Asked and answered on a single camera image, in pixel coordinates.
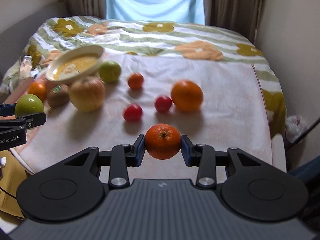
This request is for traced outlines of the right brown curtain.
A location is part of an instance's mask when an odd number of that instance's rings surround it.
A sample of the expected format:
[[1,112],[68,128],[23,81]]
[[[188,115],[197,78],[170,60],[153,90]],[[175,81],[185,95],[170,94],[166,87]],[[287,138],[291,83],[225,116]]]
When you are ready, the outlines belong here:
[[254,42],[262,0],[203,0],[205,24],[240,33]]

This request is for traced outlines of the floral striped quilt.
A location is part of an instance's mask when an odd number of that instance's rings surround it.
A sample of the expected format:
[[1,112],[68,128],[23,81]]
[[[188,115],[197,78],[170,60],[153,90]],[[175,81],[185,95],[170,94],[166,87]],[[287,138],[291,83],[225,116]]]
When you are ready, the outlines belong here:
[[63,52],[91,44],[110,54],[181,56],[187,59],[253,64],[263,91],[271,135],[284,133],[286,106],[280,82],[262,51],[234,31],[195,23],[103,20],[94,16],[50,18],[27,35],[9,62],[10,34],[1,42],[1,61],[6,68],[1,93],[18,86],[19,58],[31,56],[42,70]]

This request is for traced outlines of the medium orange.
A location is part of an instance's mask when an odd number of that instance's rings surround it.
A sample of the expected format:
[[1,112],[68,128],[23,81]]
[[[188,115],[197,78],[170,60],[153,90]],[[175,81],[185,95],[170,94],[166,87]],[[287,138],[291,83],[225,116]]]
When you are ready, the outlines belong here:
[[34,81],[28,88],[28,94],[37,96],[42,102],[47,98],[47,89],[44,83]]

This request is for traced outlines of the cream fruit bowl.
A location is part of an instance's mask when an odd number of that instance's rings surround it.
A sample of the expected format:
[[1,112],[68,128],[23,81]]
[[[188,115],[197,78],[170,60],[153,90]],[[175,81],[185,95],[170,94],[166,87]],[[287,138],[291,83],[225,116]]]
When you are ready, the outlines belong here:
[[103,62],[105,49],[90,45],[61,54],[46,71],[46,78],[59,85],[70,85],[80,77],[95,74]]

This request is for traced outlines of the white plastic bag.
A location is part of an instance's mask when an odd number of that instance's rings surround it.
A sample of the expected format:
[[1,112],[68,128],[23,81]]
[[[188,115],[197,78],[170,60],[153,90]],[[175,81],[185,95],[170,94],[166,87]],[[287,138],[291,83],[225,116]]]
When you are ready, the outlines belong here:
[[306,131],[306,123],[300,115],[288,116],[285,123],[285,137],[288,142],[293,143],[302,133]]

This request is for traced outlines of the yellow wooden stool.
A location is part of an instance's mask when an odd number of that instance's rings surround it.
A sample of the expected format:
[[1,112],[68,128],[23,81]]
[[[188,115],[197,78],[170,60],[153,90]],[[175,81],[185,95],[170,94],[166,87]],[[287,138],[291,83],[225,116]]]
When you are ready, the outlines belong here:
[[20,183],[27,179],[24,167],[8,150],[1,151],[1,158],[6,158],[5,166],[1,165],[1,211],[15,217],[23,218],[21,209],[14,198]]

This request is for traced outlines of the white pink towel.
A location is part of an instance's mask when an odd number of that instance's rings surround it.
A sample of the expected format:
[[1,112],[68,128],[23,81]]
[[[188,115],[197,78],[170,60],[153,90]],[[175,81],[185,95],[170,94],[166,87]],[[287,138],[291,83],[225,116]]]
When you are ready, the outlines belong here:
[[[120,64],[121,76],[117,83],[106,86],[100,110],[82,113],[71,103],[48,109],[46,123],[29,130],[27,143],[12,150],[28,171],[39,172],[90,146],[108,151],[131,144],[159,123],[174,126],[195,144],[218,151],[238,147],[272,163],[267,113],[252,65],[124,54],[109,55],[108,59]],[[127,84],[133,73],[144,77],[139,90],[131,90]],[[158,113],[155,99],[169,95],[179,80],[191,80],[202,89],[201,109],[184,113],[172,107],[167,114]],[[142,119],[127,122],[123,113],[133,103],[142,107]]]

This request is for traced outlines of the brown kiwi with sticker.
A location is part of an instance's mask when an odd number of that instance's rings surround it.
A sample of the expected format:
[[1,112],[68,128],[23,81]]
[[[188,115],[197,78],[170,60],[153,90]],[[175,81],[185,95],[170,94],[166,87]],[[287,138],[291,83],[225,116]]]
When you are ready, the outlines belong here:
[[55,86],[47,96],[49,107],[56,108],[63,106],[69,101],[69,87],[67,85]]

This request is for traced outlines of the small orange mandarin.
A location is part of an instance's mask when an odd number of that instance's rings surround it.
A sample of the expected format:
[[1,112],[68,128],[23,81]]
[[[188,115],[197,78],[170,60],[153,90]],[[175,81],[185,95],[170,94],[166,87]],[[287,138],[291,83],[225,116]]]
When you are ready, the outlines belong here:
[[145,148],[155,159],[170,159],[181,149],[181,135],[171,125],[156,124],[145,134]]

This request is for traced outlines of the red cherry tomato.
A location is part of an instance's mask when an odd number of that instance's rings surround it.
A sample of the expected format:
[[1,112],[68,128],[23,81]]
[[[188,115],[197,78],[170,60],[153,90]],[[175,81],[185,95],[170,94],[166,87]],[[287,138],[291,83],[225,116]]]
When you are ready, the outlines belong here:
[[155,100],[155,109],[160,113],[167,113],[172,107],[172,99],[166,95],[160,95]]
[[127,122],[135,122],[140,121],[142,119],[142,115],[142,107],[140,107],[140,105],[136,103],[133,103],[125,109],[123,113],[123,118]]

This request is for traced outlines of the green apple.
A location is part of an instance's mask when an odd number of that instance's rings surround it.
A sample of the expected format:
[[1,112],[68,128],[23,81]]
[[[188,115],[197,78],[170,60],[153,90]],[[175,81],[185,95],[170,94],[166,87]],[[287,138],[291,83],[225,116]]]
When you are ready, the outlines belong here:
[[44,112],[44,106],[39,97],[33,94],[22,96],[15,106],[15,117]]
[[99,68],[99,77],[104,83],[115,83],[121,75],[121,66],[116,61],[105,61]]

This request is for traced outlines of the large orange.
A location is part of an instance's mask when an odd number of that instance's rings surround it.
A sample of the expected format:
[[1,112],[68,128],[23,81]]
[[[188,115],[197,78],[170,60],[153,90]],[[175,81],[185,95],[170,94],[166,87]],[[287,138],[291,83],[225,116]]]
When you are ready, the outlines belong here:
[[199,111],[203,97],[202,89],[190,80],[177,81],[171,89],[172,102],[179,111]]

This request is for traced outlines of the large yellow-red apple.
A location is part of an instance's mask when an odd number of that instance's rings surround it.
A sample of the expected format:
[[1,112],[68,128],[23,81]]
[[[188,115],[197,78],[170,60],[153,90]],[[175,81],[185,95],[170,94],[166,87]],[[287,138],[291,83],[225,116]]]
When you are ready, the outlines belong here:
[[105,94],[105,86],[96,76],[81,77],[69,87],[70,102],[77,110],[85,113],[99,110]]

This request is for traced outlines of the small tangerine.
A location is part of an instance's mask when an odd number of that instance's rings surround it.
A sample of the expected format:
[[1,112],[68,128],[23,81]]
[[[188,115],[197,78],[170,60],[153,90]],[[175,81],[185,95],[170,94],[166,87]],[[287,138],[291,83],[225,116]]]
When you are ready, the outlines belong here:
[[133,73],[129,76],[127,84],[131,90],[139,90],[144,83],[144,77],[140,73]]

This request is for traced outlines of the white tube bottle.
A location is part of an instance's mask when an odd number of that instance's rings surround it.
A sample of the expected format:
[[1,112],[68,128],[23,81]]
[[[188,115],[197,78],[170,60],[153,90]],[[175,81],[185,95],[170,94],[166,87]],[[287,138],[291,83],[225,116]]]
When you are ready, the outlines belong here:
[[20,68],[19,68],[19,80],[24,81],[31,77],[31,71],[33,70],[33,61],[32,56],[24,55],[21,60]]

